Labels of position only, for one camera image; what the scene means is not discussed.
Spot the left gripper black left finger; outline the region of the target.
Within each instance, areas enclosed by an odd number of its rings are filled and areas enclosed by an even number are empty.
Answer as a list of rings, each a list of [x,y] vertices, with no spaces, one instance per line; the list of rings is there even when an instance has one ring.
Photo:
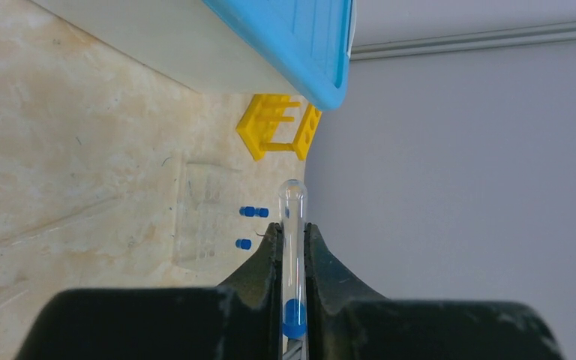
[[[42,308],[18,359],[280,359],[281,228],[216,286],[80,288]]]

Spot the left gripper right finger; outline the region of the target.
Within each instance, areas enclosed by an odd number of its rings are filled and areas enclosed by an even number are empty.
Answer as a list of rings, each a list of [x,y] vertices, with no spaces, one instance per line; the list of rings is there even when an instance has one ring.
[[[563,359],[514,301],[391,299],[353,274],[317,225],[304,231],[309,359]]]

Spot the clear plastic tube rack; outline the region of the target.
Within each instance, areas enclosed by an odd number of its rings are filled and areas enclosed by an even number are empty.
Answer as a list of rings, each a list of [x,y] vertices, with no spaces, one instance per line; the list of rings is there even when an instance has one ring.
[[[195,272],[230,267],[236,236],[242,171],[210,163],[182,167],[172,263]]]

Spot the white plastic storage bin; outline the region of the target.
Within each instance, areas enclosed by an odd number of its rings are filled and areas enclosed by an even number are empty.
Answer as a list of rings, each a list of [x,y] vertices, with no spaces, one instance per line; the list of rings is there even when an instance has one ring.
[[[298,93],[202,1],[40,0],[38,5],[196,92]]]

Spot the blue plastic bin lid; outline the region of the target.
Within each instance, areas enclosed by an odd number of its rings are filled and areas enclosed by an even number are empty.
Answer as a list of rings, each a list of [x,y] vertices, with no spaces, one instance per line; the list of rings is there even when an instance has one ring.
[[[319,110],[341,106],[356,27],[354,1],[206,1],[205,5]]]

